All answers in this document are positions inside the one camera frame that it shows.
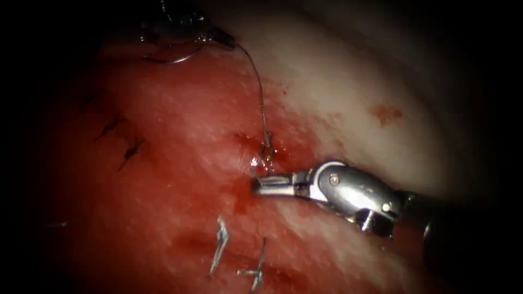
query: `surgical suture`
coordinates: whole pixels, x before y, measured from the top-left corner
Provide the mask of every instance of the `surgical suture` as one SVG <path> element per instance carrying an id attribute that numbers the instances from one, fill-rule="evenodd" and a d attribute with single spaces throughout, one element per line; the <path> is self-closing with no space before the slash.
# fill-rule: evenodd
<path id="1" fill-rule="evenodd" d="M 256 288 L 262 284 L 263 282 L 263 271 L 262 271 L 262 264 L 263 260 L 265 258 L 265 245 L 267 244 L 267 238 L 263 238 L 263 245 L 261 246 L 261 253 L 260 258 L 258 260 L 258 269 L 239 269 L 236 272 L 236 275 L 253 275 L 254 281 L 252 282 L 251 291 L 252 294 Z"/>
<path id="2" fill-rule="evenodd" d="M 82 113 L 83 109 L 84 109 L 86 106 L 88 106 L 89 104 L 91 104 L 91 103 L 94 101 L 94 99 L 95 99 L 96 97 L 98 97 L 100 94 L 102 94 L 104 91 L 105 91 L 105 89 L 100 89 L 100 90 L 98 90 L 98 91 L 96 91 L 96 92 L 94 92 L 94 93 L 91 93 L 91 94 L 85 96 L 85 97 L 80 101 L 80 107 L 79 107 L 78 112 L 79 112 L 79 113 Z"/>
<path id="3" fill-rule="evenodd" d="M 144 140 L 136 139 L 134 146 L 125 151 L 124 162 L 120 165 L 118 171 L 121 171 L 121 169 L 124 167 L 127 161 L 129 161 L 129 159 L 138 152 L 138 148 L 142 145 L 143 142 Z"/>
<path id="4" fill-rule="evenodd" d="M 211 269 L 209 270 L 209 275 L 212 275 L 214 270 L 218 267 L 218 263 L 220 262 L 220 259 L 222 258 L 223 251 L 225 249 L 225 246 L 227 245 L 227 242 L 229 242 L 229 231 L 227 230 L 227 227 L 225 226 L 225 221 L 222 217 L 218 217 L 218 225 L 220 228 L 218 229 L 218 232 L 216 233 L 216 241 L 217 241 L 217 247 L 216 251 L 214 253 L 214 258 L 212 259 L 211 263 Z"/>
<path id="5" fill-rule="evenodd" d="M 116 128 L 120 122 L 125 120 L 125 118 L 122 118 L 120 115 L 117 115 L 116 118 L 110 124 L 104 126 L 104 129 L 102 130 L 101 134 L 94 138 L 93 142 L 105 136 L 107 132 L 114 130 L 114 128 Z"/>
<path id="6" fill-rule="evenodd" d="M 50 223 L 50 224 L 46 225 L 45 227 L 46 228 L 63 228 L 68 225 L 69 225 L 69 222 L 64 221 L 64 222 L 59 222 L 59 223 Z"/>
<path id="7" fill-rule="evenodd" d="M 247 58 L 249 59 L 249 62 L 252 65 L 252 68 L 254 70 L 254 74 L 256 76 L 256 79 L 258 80 L 258 91 L 259 91 L 259 103 L 260 103 L 260 110 L 261 110 L 261 119 L 263 122 L 263 135 L 264 135 L 264 142 L 261 147 L 260 151 L 260 159 L 265 162 L 267 161 L 267 164 L 270 164 L 272 161 L 272 157 L 275 153 L 274 148 L 272 147 L 272 133 L 269 131 L 269 128 L 267 127 L 267 119 L 265 117 L 265 100 L 263 95 L 263 86 L 262 86 L 262 78 L 260 77 L 260 74 L 258 72 L 258 69 L 256 68 L 254 61 L 252 60 L 251 55 L 249 52 L 240 44 L 236 44 L 239 49 L 241 49 L 245 55 L 247 55 Z"/>

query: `blood spot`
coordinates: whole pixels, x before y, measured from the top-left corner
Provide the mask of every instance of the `blood spot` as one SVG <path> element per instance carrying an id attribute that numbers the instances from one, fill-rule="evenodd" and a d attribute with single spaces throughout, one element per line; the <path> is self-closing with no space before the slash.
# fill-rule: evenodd
<path id="1" fill-rule="evenodd" d="M 403 113 L 393 106 L 374 105 L 369 107 L 369 113 L 380 121 L 381 127 L 403 117 Z"/>

